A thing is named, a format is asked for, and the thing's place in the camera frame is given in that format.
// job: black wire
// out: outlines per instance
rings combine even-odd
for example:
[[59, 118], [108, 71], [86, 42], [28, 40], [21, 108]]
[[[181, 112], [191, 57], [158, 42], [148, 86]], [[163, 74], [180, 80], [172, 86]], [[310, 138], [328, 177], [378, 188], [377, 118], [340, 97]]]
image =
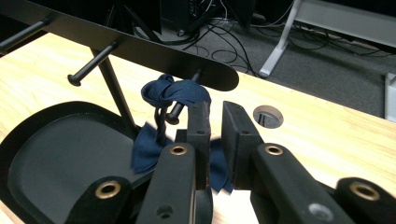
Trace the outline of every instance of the black wire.
[[[233, 54], [235, 54], [235, 58], [233, 58], [232, 60], [230, 60], [230, 61], [225, 61], [225, 62], [223, 62], [223, 63], [233, 63], [233, 62], [235, 62], [236, 61], [236, 59], [238, 58], [238, 54], [237, 54], [237, 50], [236, 50], [236, 48], [235, 48], [235, 46], [232, 44], [232, 43], [230, 43], [230, 41], [228, 41], [226, 38], [224, 38], [222, 35], [225, 35], [225, 34], [227, 34], [227, 33], [224, 33], [224, 34], [220, 34], [220, 33], [217, 33], [217, 32], [215, 32], [214, 30], [213, 30], [213, 28], [211, 29], [211, 32], [213, 32], [214, 34], [216, 34], [218, 37], [220, 37], [221, 39], [223, 39], [227, 44], [229, 44], [232, 48], [233, 48]], [[216, 60], [215, 59], [215, 54], [216, 53], [219, 53], [219, 52], [232, 52], [232, 51], [230, 51], [230, 50], [226, 50], [226, 49], [219, 49], [219, 50], [216, 50], [216, 51], [214, 51], [213, 53], [212, 53], [212, 55], [211, 55], [211, 57], [212, 57], [212, 59], [214, 59], [214, 60]]]
[[231, 67], [239, 67], [239, 68], [243, 68], [243, 69], [246, 69], [246, 71], [245, 72], [242, 72], [242, 73], [245, 73], [245, 74], [248, 74], [249, 72], [250, 72], [250, 70], [247, 68], [247, 67], [245, 67], [245, 66], [242, 66], [242, 65], [239, 65], [239, 64], [229, 64]]
[[[142, 35], [137, 29], [136, 26], [133, 26], [134, 33], [138, 35], [139, 37], [143, 39], [148, 39], [145, 35]], [[195, 41], [198, 36], [200, 35], [199, 29], [197, 29], [195, 32], [193, 32], [191, 35], [186, 37], [185, 39], [181, 40], [169, 40], [169, 41], [161, 41], [161, 44], [166, 45], [166, 46], [175, 46], [175, 45], [184, 45], [188, 44], [190, 42]]]
[[195, 48], [197, 49], [197, 53], [196, 53], [196, 55], [199, 55], [199, 49], [204, 49], [205, 50], [205, 52], [206, 52], [206, 55], [205, 56], [203, 56], [203, 57], [208, 57], [209, 56], [209, 50], [208, 49], [206, 49], [206, 48], [204, 48], [204, 47], [202, 47], [202, 46], [198, 46], [198, 45], [194, 45], [195, 46]]
[[204, 38], [209, 32], [210, 32], [210, 29], [208, 29], [203, 35], [201, 35], [200, 37], [198, 37], [196, 40], [192, 41], [187, 47], [185, 47], [185, 48], [182, 49], [182, 50], [189, 49], [191, 46], [195, 45], [195, 44], [198, 43], [202, 38]]
[[[300, 24], [299, 27], [297, 27], [296, 25], [293, 25], [293, 28], [294, 28], [295, 30], [298, 30], [299, 32], [301, 32], [301, 33], [303, 34], [303, 37], [304, 37], [306, 40], [309, 40], [309, 41], [318, 41], [318, 42], [322, 43], [322, 46], [320, 46], [320, 47], [318, 47], [318, 48], [306, 48], [306, 47], [302, 47], [302, 46], [297, 45], [297, 44], [292, 40], [292, 37], [289, 36], [289, 38], [288, 38], [289, 42], [290, 42], [291, 44], [293, 44], [295, 47], [300, 48], [300, 49], [317, 50], [317, 49], [323, 49], [323, 48], [325, 48], [325, 47], [327, 47], [327, 46], [332, 46], [332, 47], [335, 48], [335, 49], [339, 49], [339, 50], [341, 50], [341, 51], [343, 51], [343, 52], [351, 53], [351, 54], [358, 55], [358, 56], [366, 56], [366, 57], [388, 57], [388, 56], [390, 56], [390, 55], [393, 55], [392, 53], [388, 53], [388, 54], [385, 54], [385, 55], [373, 55], [373, 54], [376, 54], [376, 53], [378, 53], [378, 52], [384, 52], [383, 50], [380, 50], [380, 49], [374, 49], [374, 50], [372, 50], [372, 51], [370, 51], [370, 52], [366, 52], [366, 53], [359, 53], [359, 52], [357, 52], [356, 50], [348, 49], [348, 48], [343, 47], [343, 46], [341, 46], [341, 45], [339, 45], [339, 44], [336, 43], [336, 42], [339, 42], [339, 43], [341, 43], [341, 44], [347, 44], [347, 43], [345, 42], [346, 40], [345, 40], [344, 38], [342, 38], [342, 37], [339, 37], [339, 38], [330, 37], [330, 36], [329, 36], [329, 33], [328, 33], [328, 30], [324, 30], [325, 36], [321, 36], [321, 35], [318, 35], [318, 33], [315, 32], [315, 31], [307, 31], [307, 30], [303, 29], [302, 26], [301, 26], [301, 24]], [[359, 48], [361, 48], [361, 49], [368, 49], [368, 48], [366, 48], [366, 47], [359, 46], [359, 45], [354, 45], [354, 46], [355, 46], [355, 47], [359, 47]]]
[[278, 33], [278, 35], [268, 35], [265, 32], [263, 32], [262, 29], [265, 29], [265, 28], [256, 27], [256, 30], [262, 35], [266, 35], [266, 36], [269, 36], [269, 37], [281, 37], [282, 36], [282, 32], [276, 31]]
[[220, 29], [220, 30], [222, 30], [222, 31], [224, 31], [224, 32], [227, 32], [228, 35], [230, 35], [233, 39], [236, 40], [236, 42], [238, 42], [238, 44], [239, 44], [239, 46], [241, 47], [242, 51], [244, 51], [245, 58], [246, 58], [246, 63], [247, 63], [247, 68], [251, 71], [251, 73], [252, 73], [255, 77], [259, 77], [259, 74], [256, 73], [256, 72], [253, 70], [253, 68], [252, 68], [252, 66], [251, 66], [251, 63], [250, 63], [250, 60], [249, 60], [249, 58], [248, 58], [248, 54], [247, 54], [247, 52], [246, 52], [244, 46], [242, 45], [241, 41], [240, 41], [235, 35], [233, 35], [231, 32], [228, 32], [227, 30], [225, 30], [225, 29], [223, 29], [223, 28], [221, 28], [221, 27], [218, 27], [217, 25], [212, 24], [212, 23], [209, 23], [209, 25], [212, 25], [213, 27], [216, 27], [216, 28], [218, 28], [218, 29]]

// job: light wood tabletop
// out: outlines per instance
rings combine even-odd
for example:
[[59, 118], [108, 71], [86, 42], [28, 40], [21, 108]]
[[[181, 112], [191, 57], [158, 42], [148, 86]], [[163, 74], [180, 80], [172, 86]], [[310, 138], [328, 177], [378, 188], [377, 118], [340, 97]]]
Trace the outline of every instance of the light wood tabletop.
[[[91, 102], [118, 113], [98, 69], [81, 87], [67, 81], [68, 74], [75, 74], [91, 58], [87, 47], [51, 34], [1, 58], [0, 142], [24, 119], [62, 102]], [[113, 56], [110, 60], [135, 122], [153, 123], [154, 108], [143, 101], [140, 90], [161, 71]], [[232, 91], [208, 89], [213, 137], [220, 136], [223, 101], [240, 104], [252, 119], [256, 107], [270, 105], [282, 113], [284, 122], [276, 129], [254, 122], [262, 139], [288, 148], [317, 181], [334, 188], [338, 179], [356, 176], [396, 196], [396, 123], [246, 74], [239, 73], [239, 79]], [[187, 127], [187, 110], [180, 120], [177, 126], [167, 126], [170, 137]], [[237, 190], [215, 194], [213, 223], [257, 223], [248, 196], [249, 192]], [[0, 222], [19, 222], [3, 204], [0, 208], [4, 211]]]

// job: black plastic part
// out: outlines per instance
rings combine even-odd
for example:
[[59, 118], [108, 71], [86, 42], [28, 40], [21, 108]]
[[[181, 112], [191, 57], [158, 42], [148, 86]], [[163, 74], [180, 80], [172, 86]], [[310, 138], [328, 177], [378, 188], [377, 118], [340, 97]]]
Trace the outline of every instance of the black plastic part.
[[180, 115], [181, 111], [183, 111], [183, 108], [184, 108], [183, 104], [179, 102], [175, 103], [171, 112], [165, 115], [166, 122], [172, 125], [177, 125], [179, 123], [178, 116]]
[[[96, 49], [91, 49], [91, 51], [94, 57], [97, 57], [101, 53]], [[128, 104], [126, 103], [125, 97], [122, 93], [120, 83], [117, 80], [116, 73], [114, 72], [113, 66], [111, 65], [111, 61], [108, 57], [105, 57], [103, 61], [99, 63], [99, 69], [102, 72], [111, 96], [113, 96], [117, 109], [120, 111], [125, 129], [128, 131], [129, 136], [135, 140], [139, 134], [139, 127], [134, 123], [131, 111], [129, 110]]]
[[368, 180], [357, 177], [340, 179], [334, 198], [357, 223], [396, 222], [396, 199]]
[[[276, 223], [354, 223], [285, 147], [262, 144], [252, 159], [268, 191], [255, 193], [270, 195], [279, 212]], [[259, 214], [263, 208], [254, 209]]]
[[0, 54], [6, 55], [7, 50], [12, 48], [13, 46], [21, 43], [26, 38], [38, 33], [41, 31], [45, 26], [50, 24], [50, 20], [44, 19], [42, 21], [38, 21], [33, 25], [27, 27], [26, 29], [20, 31], [19, 33], [11, 36], [10, 38], [4, 40], [0, 43]]
[[279, 212], [270, 197], [263, 197], [254, 191], [250, 192], [250, 202], [259, 223], [277, 224]]
[[68, 75], [67, 79], [73, 86], [81, 86], [81, 80], [86, 77], [96, 66], [104, 61], [108, 55], [117, 47], [117, 43], [112, 43], [104, 50], [98, 53], [92, 60], [90, 60], [84, 67], [82, 67], [75, 75]]
[[65, 223], [127, 223], [134, 207], [132, 193], [126, 178], [101, 178], [81, 195]]
[[104, 49], [108, 43], [116, 41], [119, 47], [112, 52], [113, 55], [174, 77], [188, 79], [201, 68], [205, 75], [199, 84], [218, 91], [233, 90], [239, 81], [236, 71], [224, 63], [140, 39], [26, 0], [0, 0], [0, 14], [26, 24], [49, 18], [51, 23], [43, 30], [92, 49]]
[[[201, 74], [202, 74], [202, 69], [198, 69], [191, 80], [197, 82]], [[183, 104], [179, 102], [175, 103], [175, 106], [172, 108], [171, 112], [165, 115], [166, 121], [173, 125], [178, 124], [179, 123], [178, 116], [180, 115], [183, 108], [184, 108]]]
[[122, 176], [135, 190], [150, 179], [130, 168], [133, 143], [121, 117], [98, 105], [46, 108], [1, 143], [0, 199], [26, 223], [64, 223], [95, 180]]
[[197, 189], [206, 189], [209, 184], [210, 134], [209, 104], [190, 106], [186, 142], [195, 148]]
[[163, 149], [136, 223], [193, 223], [195, 150], [175, 143]]
[[225, 101], [221, 123], [221, 144], [235, 189], [251, 189], [250, 157], [262, 143], [259, 132], [244, 107]]

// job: round hole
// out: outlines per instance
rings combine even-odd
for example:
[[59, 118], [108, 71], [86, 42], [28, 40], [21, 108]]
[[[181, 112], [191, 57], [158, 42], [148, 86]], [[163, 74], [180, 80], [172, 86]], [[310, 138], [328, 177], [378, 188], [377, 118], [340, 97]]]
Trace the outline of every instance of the round hole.
[[283, 115], [270, 105], [260, 105], [253, 111], [253, 118], [264, 128], [275, 129], [282, 125]]
[[105, 186], [104, 188], [102, 188], [102, 192], [110, 193], [110, 192], [113, 192], [115, 189], [116, 189], [116, 187], [114, 187], [113, 185], [108, 185], [108, 186]]
[[107, 181], [99, 185], [95, 191], [95, 196], [100, 199], [108, 199], [116, 196], [121, 189], [121, 185], [117, 181]]
[[354, 192], [359, 197], [369, 200], [369, 201], [376, 201], [379, 200], [379, 193], [371, 186], [361, 183], [361, 182], [353, 182], [349, 186], [350, 190]]
[[332, 222], [334, 219], [332, 211], [320, 203], [311, 203], [308, 209], [309, 212], [320, 221]]
[[265, 151], [274, 156], [280, 156], [283, 154], [283, 149], [276, 146], [268, 146]]
[[187, 152], [187, 149], [185, 147], [172, 147], [171, 148], [171, 153], [177, 156], [183, 155]]
[[157, 217], [159, 219], [168, 219], [172, 216], [173, 209], [170, 205], [162, 205], [157, 208]]

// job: navy blue cloth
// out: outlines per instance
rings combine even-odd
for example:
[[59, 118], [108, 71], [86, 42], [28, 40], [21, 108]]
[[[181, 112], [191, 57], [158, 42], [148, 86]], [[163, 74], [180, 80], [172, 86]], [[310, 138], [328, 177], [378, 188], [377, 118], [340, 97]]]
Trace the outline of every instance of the navy blue cloth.
[[[146, 123], [134, 140], [132, 167], [137, 173], [153, 169], [162, 149], [172, 143], [165, 135], [165, 115], [168, 106], [172, 105], [174, 101], [185, 106], [202, 101], [211, 103], [209, 92], [204, 87], [192, 80], [175, 82], [170, 75], [162, 75], [158, 80], [150, 81], [143, 87], [141, 94], [146, 102], [156, 107], [154, 118], [157, 130]], [[225, 188], [231, 192], [233, 188], [228, 179], [225, 159], [219, 142], [216, 142], [211, 151], [211, 167], [214, 168], [211, 168], [210, 172], [210, 185], [216, 191]]]

